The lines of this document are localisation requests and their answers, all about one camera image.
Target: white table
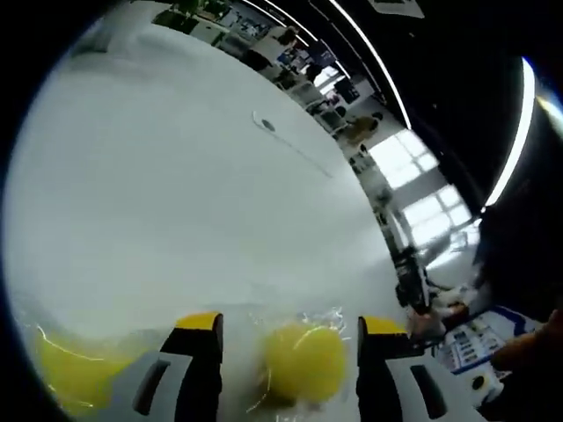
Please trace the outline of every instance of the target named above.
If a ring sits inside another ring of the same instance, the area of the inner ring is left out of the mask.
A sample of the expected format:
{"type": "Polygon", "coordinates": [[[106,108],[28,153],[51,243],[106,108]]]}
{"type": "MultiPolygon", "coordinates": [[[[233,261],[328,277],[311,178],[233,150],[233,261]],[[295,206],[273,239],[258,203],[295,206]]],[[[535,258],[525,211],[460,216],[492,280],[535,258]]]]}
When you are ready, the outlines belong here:
{"type": "Polygon", "coordinates": [[[327,404],[325,421],[359,420],[357,317],[405,322],[384,238],[334,140],[262,76],[161,26],[124,55],[81,55],[50,77],[4,212],[11,297],[67,330],[103,338],[223,311],[222,420],[236,416],[238,359],[254,348],[249,310],[343,307],[347,400],[327,404]]]}

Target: office desk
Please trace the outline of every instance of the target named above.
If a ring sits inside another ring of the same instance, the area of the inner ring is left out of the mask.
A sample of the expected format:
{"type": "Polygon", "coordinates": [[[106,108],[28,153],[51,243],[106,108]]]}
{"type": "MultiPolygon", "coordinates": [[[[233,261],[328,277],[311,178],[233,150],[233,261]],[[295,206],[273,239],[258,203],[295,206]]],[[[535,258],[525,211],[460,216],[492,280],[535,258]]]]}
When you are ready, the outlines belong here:
{"type": "Polygon", "coordinates": [[[48,80],[7,178],[4,256],[12,298],[87,338],[221,310],[220,420],[255,382],[240,374],[258,364],[239,361],[255,348],[249,311],[342,307],[349,392],[323,407],[324,421],[359,420],[357,317],[406,318],[334,140],[236,59],[157,25],[127,55],[79,55],[48,80]]]}

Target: black ceiling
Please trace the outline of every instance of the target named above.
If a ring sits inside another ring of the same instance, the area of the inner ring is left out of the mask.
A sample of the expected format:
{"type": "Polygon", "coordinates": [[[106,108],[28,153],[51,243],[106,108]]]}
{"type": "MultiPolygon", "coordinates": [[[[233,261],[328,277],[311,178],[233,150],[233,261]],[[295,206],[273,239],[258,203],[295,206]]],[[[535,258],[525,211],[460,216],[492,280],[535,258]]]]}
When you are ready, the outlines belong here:
{"type": "MultiPolygon", "coordinates": [[[[387,108],[404,121],[377,61],[328,0],[272,1],[323,39],[349,70],[366,74],[364,62],[387,108]]],[[[417,19],[377,13],[368,0],[337,1],[383,59],[413,130],[442,159],[444,173],[470,208],[478,210],[514,140],[523,95],[521,57],[544,84],[554,84],[560,75],[555,6],[544,0],[532,6],[418,0],[426,17],[417,19]]],[[[263,0],[254,2],[282,16],[263,0]]]]}

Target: yellow ball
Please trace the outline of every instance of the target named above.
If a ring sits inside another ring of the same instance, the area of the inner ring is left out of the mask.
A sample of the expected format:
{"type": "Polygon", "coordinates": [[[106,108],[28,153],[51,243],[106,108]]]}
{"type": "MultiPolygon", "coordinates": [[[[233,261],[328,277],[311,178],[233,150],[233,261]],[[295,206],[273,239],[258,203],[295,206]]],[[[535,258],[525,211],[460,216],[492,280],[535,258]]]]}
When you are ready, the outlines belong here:
{"type": "Polygon", "coordinates": [[[338,332],[293,323],[266,339],[270,389],[279,397],[323,402],[340,389],[346,372],[346,350],[338,332]]]}

